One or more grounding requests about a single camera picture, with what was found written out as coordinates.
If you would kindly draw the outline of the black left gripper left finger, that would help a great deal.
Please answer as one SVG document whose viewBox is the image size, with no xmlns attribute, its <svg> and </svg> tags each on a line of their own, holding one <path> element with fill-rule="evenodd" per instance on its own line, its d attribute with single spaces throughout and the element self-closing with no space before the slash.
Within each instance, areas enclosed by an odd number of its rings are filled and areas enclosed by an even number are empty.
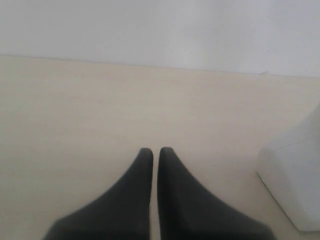
<svg viewBox="0 0 320 240">
<path fill-rule="evenodd" d="M 57 220 L 46 240 L 148 240 L 153 153 L 141 148 L 124 175 L 87 206 Z"/>
</svg>

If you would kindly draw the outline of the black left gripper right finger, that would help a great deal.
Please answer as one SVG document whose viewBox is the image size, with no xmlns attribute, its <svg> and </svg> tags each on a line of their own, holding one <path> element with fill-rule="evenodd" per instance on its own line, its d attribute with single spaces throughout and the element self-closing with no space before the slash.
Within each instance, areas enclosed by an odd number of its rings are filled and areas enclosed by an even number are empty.
<svg viewBox="0 0 320 240">
<path fill-rule="evenodd" d="M 159 152 L 157 203 L 163 240 L 271 240 L 271 228 L 210 193 L 171 147 Z"/>
</svg>

